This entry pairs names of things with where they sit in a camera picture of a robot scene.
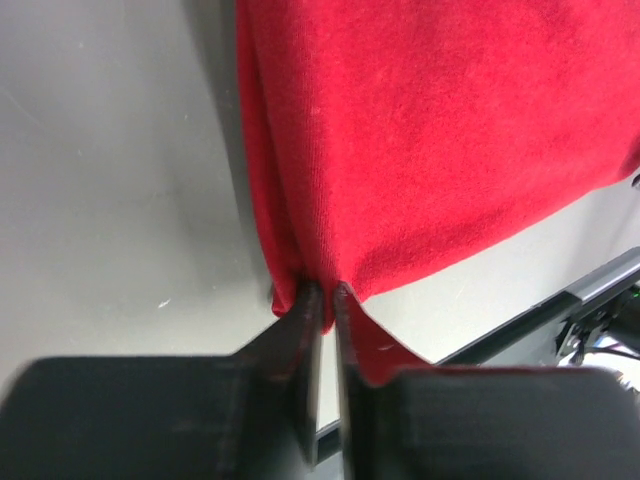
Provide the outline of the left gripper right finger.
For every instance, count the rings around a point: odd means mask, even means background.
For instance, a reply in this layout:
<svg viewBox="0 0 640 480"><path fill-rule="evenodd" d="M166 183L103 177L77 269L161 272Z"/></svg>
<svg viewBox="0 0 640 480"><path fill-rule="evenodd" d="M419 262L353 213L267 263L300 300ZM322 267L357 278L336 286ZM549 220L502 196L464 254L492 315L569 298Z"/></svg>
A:
<svg viewBox="0 0 640 480"><path fill-rule="evenodd" d="M348 479L635 479L639 413L597 368L440 366L334 296Z"/></svg>

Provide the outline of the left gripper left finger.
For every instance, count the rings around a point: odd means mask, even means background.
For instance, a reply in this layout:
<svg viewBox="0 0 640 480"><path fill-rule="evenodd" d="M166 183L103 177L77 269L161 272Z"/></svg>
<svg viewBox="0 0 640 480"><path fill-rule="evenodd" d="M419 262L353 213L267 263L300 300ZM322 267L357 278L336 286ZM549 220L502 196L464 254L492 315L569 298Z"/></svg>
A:
<svg viewBox="0 0 640 480"><path fill-rule="evenodd" d="M324 299L226 356L45 357L1 403L5 479L302 479L316 463Z"/></svg>

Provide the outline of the red t-shirt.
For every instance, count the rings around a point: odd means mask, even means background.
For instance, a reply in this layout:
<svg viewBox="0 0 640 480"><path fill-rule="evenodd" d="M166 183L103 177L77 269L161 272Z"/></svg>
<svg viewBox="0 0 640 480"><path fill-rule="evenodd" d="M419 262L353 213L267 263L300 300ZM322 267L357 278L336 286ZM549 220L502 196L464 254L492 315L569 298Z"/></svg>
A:
<svg viewBox="0 0 640 480"><path fill-rule="evenodd" d="M255 222L283 315L464 260L639 166L635 1L240 1Z"/></svg>

